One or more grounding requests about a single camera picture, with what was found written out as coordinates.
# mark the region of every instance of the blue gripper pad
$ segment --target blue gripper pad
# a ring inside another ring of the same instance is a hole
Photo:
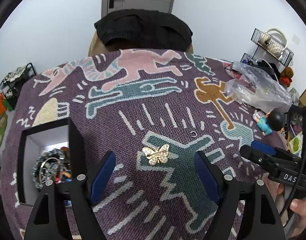
[[[214,201],[218,205],[220,202],[218,184],[198,152],[196,152],[194,155],[194,166],[207,196],[210,200]]]
[[[102,168],[99,170],[95,179],[93,180],[91,193],[89,196],[90,204],[95,205],[102,197],[105,187],[113,173],[116,165],[116,158],[114,152],[109,152],[107,160],[104,162]]]
[[[257,149],[259,151],[265,152],[267,155],[275,155],[275,149],[271,146],[268,146],[264,143],[258,142],[258,141],[253,141],[251,143],[251,147],[253,147],[254,149]]]

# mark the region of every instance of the plastic bag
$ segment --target plastic bag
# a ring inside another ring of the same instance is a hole
[[[226,96],[239,103],[247,103],[259,108],[265,113],[279,108],[286,113],[292,104],[290,94],[277,81],[273,80],[265,71],[234,62],[232,69],[242,74],[240,79],[226,82]]]

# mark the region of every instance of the rhinestone butterfly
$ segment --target rhinestone butterfly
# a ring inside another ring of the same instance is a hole
[[[167,156],[169,154],[169,145],[165,144],[162,147],[158,147],[156,150],[153,150],[149,147],[144,147],[142,151],[145,153],[145,156],[149,159],[149,164],[154,166],[157,163],[167,163]]]

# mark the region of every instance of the teal figure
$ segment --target teal figure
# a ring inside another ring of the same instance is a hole
[[[284,126],[284,114],[277,108],[266,115],[261,111],[258,112],[255,110],[252,118],[257,123],[257,126],[261,129],[264,136],[272,133],[273,130],[280,131]]]

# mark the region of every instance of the white wall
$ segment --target white wall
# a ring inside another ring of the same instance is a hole
[[[32,62],[38,73],[86,57],[101,0],[23,0],[0,29],[0,82]]]
[[[300,94],[306,88],[306,26],[285,0],[175,0],[172,14],[193,31],[195,54],[229,61],[253,55],[254,28],[282,30],[294,53],[292,85]]]

